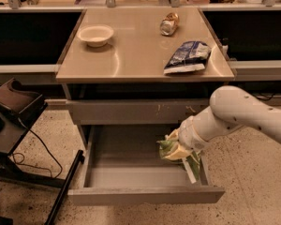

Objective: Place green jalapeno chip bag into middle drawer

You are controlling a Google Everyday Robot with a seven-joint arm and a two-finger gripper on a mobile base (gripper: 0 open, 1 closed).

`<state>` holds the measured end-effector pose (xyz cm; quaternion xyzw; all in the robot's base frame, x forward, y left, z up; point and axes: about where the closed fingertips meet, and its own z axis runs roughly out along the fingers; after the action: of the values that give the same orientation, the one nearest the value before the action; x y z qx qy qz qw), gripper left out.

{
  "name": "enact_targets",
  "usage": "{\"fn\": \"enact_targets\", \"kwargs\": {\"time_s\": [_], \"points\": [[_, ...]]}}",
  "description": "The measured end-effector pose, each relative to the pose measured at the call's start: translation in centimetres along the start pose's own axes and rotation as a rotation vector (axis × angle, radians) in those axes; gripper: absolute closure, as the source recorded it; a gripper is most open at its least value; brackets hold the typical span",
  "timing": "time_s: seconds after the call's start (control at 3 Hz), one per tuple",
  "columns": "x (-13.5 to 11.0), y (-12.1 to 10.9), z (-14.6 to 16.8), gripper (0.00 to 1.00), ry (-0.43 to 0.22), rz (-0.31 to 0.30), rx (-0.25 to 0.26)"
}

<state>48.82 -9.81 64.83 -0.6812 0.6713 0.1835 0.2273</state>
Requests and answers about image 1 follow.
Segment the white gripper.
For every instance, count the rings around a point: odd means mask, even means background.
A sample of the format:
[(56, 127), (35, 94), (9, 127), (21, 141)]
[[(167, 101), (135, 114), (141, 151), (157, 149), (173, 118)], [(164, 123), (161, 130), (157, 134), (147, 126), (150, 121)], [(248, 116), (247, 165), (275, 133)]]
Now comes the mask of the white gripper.
[(191, 155), (192, 151), (199, 152), (205, 149), (209, 143), (201, 138), (194, 127), (194, 117), (185, 119), (179, 129), (176, 128), (169, 135), (165, 136), (167, 141), (179, 141), (174, 150), (164, 156), (167, 160), (178, 160)]

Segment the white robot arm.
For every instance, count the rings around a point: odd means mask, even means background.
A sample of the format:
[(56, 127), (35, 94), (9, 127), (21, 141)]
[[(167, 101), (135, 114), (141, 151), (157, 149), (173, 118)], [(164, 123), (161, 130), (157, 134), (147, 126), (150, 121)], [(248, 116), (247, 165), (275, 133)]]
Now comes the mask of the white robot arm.
[(178, 160), (200, 152), (209, 141), (240, 127), (250, 127), (281, 144), (281, 110), (268, 106), (235, 86), (216, 89), (209, 106), (189, 116), (160, 144), (161, 157)]

